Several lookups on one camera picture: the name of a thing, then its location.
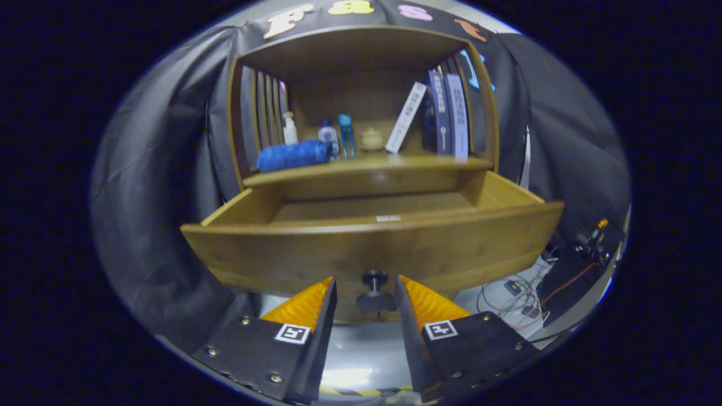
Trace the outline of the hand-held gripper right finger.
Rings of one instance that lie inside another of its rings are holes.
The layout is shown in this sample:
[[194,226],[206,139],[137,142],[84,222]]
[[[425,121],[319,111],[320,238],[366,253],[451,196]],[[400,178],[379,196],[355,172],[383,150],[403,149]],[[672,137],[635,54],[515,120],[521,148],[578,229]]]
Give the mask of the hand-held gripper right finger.
[[412,389],[425,404],[471,404],[540,350],[493,312],[473,314],[403,275],[395,278]]

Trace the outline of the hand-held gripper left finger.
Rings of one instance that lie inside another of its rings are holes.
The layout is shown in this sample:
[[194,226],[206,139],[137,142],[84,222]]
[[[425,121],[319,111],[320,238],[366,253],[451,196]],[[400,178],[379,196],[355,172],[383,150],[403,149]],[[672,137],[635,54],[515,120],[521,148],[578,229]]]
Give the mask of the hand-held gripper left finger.
[[336,300],[335,280],[320,280],[263,317],[245,315],[227,324],[193,358],[255,395],[280,403],[313,403]]

